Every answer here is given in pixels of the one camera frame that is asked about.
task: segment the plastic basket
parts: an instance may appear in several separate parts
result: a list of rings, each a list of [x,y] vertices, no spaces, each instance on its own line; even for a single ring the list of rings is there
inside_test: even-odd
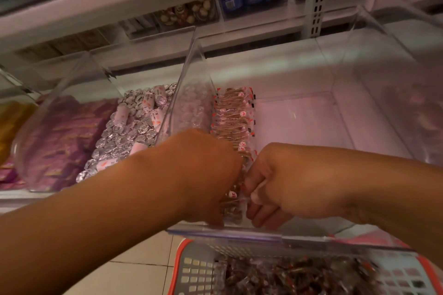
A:
[[[378,292],[391,295],[443,294],[443,288],[429,261],[410,251],[337,244],[336,252],[319,242],[309,245],[283,245],[248,242],[213,242],[208,245],[184,239],[175,258],[168,295],[213,294],[213,263],[221,253],[231,257],[296,257],[315,255],[352,255],[369,257],[380,267]]]

